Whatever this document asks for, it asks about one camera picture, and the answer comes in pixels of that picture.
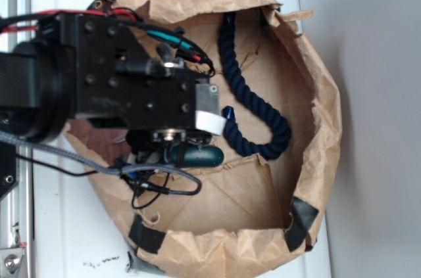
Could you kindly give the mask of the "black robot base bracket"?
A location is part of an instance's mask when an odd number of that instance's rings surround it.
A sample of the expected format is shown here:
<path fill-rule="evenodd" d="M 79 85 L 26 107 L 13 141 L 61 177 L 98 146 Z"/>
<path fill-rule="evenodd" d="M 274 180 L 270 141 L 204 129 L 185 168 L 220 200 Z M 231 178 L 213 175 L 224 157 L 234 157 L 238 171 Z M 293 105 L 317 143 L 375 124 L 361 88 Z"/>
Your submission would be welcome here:
<path fill-rule="evenodd" d="M 17 183 L 16 147 L 1 143 L 0 157 L 0 195 L 3 200 Z"/>

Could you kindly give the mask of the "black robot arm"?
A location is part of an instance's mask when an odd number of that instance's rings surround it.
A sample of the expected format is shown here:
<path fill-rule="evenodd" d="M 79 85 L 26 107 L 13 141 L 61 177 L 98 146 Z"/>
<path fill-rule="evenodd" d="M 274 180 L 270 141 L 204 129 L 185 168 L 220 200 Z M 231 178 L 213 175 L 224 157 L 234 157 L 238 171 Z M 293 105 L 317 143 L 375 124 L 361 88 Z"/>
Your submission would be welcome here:
<path fill-rule="evenodd" d="M 34 37 L 1 53 L 1 131 L 32 143 L 69 120 L 148 141 L 208 143 L 221 135 L 211 59 L 180 32 L 128 9 L 48 10 L 4 18 L 2 33 Z"/>

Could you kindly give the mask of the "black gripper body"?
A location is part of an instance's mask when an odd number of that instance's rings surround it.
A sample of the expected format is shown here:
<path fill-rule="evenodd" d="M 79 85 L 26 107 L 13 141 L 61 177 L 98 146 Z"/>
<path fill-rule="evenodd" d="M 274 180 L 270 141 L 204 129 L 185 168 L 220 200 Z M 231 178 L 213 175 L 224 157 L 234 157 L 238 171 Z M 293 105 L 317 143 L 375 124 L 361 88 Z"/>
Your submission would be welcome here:
<path fill-rule="evenodd" d="M 63 14 L 59 44 L 73 70 L 70 118 L 101 129 L 144 131 L 152 140 L 221 135 L 217 86 L 188 68 L 164 43 L 153 58 L 123 20 Z"/>

